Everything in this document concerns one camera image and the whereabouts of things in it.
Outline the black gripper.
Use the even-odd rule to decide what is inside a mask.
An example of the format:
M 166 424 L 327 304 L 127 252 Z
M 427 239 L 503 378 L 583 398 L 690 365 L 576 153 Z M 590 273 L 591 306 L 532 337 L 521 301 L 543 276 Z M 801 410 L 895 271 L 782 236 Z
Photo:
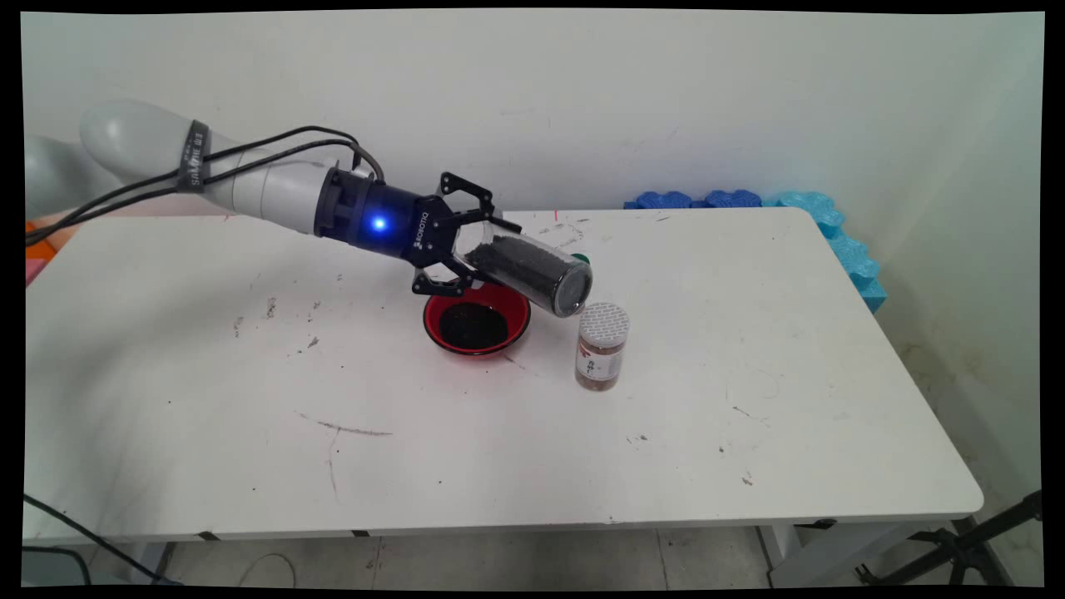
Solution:
M 478 208 L 453 211 L 443 200 L 457 192 L 474 197 Z M 514 234 L 522 232 L 520 225 L 496 215 L 490 190 L 454 173 L 441 174 L 437 196 L 416 195 L 331 168 L 320 190 L 315 234 L 411 263 L 415 295 L 464 297 L 468 289 L 496 284 L 484 270 L 453 253 L 457 230 L 479 221 L 490 221 Z M 427 273 L 433 265 L 444 265 L 453 278 L 435 280 Z

